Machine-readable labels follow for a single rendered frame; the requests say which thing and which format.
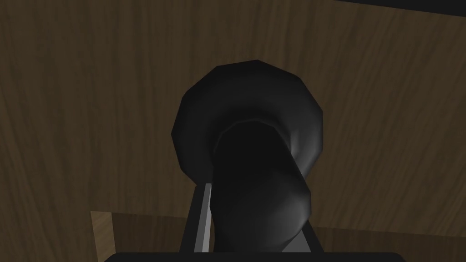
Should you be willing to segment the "brown wooden door leaf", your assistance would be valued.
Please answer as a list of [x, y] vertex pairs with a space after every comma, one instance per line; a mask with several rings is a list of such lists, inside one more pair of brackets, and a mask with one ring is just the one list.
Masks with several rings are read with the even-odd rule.
[[466, 18], [336, 0], [0, 0], [0, 262], [97, 262], [91, 212], [185, 217], [171, 129], [259, 59], [324, 112], [307, 183], [336, 237], [466, 250]]

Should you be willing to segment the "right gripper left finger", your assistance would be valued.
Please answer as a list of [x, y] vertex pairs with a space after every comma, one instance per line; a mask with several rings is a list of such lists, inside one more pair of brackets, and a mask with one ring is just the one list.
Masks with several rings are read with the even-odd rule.
[[180, 253], [209, 252], [212, 222], [211, 188], [210, 183], [195, 187], [179, 249]]

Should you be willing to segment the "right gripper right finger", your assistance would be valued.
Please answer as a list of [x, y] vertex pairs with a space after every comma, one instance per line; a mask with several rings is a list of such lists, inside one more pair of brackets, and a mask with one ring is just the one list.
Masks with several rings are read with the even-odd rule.
[[301, 231], [285, 247], [284, 253], [324, 253], [311, 224], [306, 221]]

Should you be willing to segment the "black door knob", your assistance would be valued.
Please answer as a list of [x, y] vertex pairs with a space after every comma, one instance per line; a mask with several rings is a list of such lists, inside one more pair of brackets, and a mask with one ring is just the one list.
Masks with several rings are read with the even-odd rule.
[[183, 95], [171, 136], [183, 173], [212, 184], [215, 252], [282, 252], [309, 221], [323, 111], [298, 76], [219, 65]]

